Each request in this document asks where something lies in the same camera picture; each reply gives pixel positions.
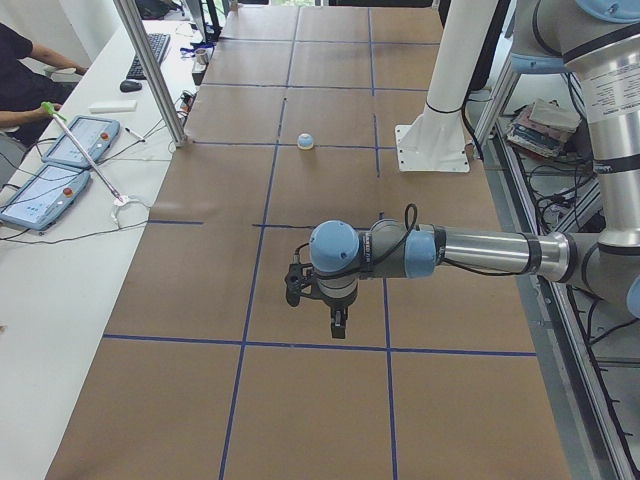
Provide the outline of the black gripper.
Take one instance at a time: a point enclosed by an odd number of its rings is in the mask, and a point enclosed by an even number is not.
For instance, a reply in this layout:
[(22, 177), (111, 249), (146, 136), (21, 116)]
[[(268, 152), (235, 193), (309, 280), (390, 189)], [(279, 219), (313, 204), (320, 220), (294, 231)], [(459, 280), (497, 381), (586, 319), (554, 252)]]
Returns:
[(357, 277), (340, 277), (317, 280), (323, 301), (331, 310), (331, 336), (333, 339), (346, 338), (348, 308), (355, 302), (358, 290)]

